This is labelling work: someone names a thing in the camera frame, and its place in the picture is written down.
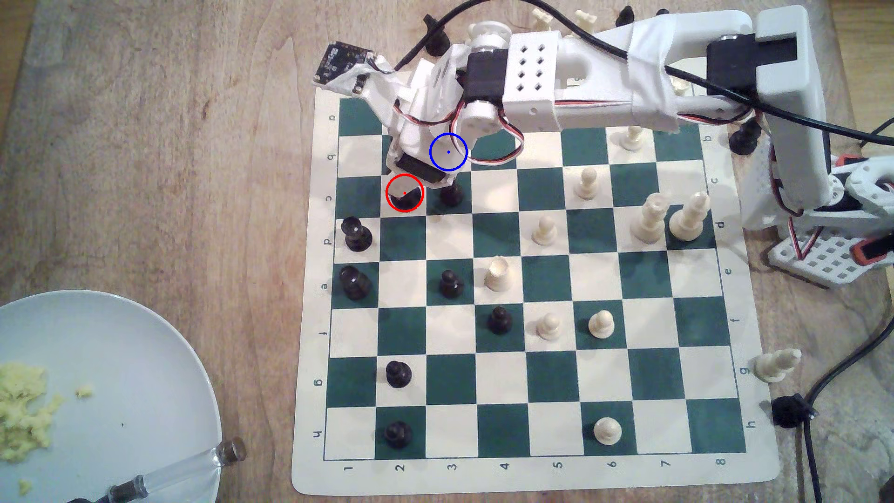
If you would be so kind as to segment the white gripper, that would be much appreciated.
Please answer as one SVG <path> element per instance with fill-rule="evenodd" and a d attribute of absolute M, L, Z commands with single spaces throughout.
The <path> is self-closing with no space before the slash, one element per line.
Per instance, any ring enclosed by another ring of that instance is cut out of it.
<path fill-rule="evenodd" d="M 427 188 L 453 182 L 467 159 L 463 141 L 449 135 L 463 94 L 456 73 L 467 63 L 467 46 L 453 45 L 438 63 L 420 62 L 400 89 L 400 113 L 386 134 L 386 183 L 410 174 Z"/>

